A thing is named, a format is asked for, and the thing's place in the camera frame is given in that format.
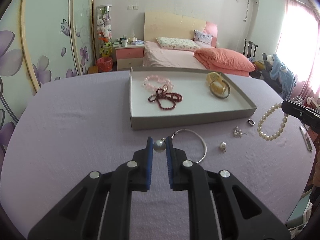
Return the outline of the person's right hand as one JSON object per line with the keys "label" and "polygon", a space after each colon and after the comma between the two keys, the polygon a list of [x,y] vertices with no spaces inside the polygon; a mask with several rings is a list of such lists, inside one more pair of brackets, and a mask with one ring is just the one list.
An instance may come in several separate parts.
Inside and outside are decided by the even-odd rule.
{"label": "person's right hand", "polygon": [[310,194],[310,202],[313,204],[313,206],[318,207],[319,206],[319,184],[320,184],[320,166],[319,166],[319,155],[318,152],[315,157],[315,163],[312,168],[312,191]]}

